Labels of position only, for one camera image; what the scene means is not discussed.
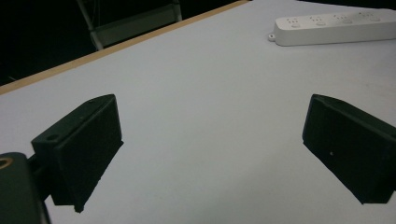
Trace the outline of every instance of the power strip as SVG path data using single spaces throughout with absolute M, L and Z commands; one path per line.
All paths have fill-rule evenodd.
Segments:
M 396 38 L 396 11 L 364 11 L 276 19 L 268 40 L 279 46 L 333 44 Z

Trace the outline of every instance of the chair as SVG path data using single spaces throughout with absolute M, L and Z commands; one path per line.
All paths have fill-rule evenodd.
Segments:
M 123 15 L 117 15 L 117 10 L 114 10 L 116 13 L 113 13 L 113 18 L 118 18 L 118 20 L 111 22 L 105 20 L 105 24 L 101 24 L 100 20 L 103 5 L 114 5 L 117 4 L 117 1 L 109 3 L 106 0 L 85 2 L 77 0 L 77 2 L 97 50 L 182 20 L 178 0 L 119 1 L 119 3 L 122 3 L 119 10 L 121 8 L 123 12 L 120 14 Z M 90 16 L 87 9 L 89 5 L 93 8 L 92 16 Z

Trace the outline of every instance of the white table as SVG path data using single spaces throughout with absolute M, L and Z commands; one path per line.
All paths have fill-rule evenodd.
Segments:
M 115 93 L 125 144 L 82 214 L 53 223 L 395 223 L 361 205 L 303 145 L 310 96 L 396 126 L 396 40 L 280 47 L 274 20 L 355 10 L 256 0 L 0 96 L 0 153 Z

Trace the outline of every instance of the screw hole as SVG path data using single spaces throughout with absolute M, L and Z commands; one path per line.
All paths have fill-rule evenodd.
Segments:
M 52 134 L 47 137 L 47 140 L 53 141 L 53 140 L 57 139 L 58 137 L 59 137 L 59 134 Z
M 12 158 L 0 158 L 0 170 L 8 167 L 12 161 Z

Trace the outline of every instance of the dark background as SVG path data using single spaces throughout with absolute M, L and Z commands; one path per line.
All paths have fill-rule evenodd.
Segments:
M 235 0 L 179 0 L 183 20 Z M 97 0 L 100 23 L 116 21 L 169 3 L 169 0 Z M 361 7 L 392 8 L 390 1 L 319 0 Z M 93 1 L 87 9 L 92 15 Z M 94 24 L 99 24 L 96 16 Z M 0 1 L 0 85 L 95 52 L 75 0 Z

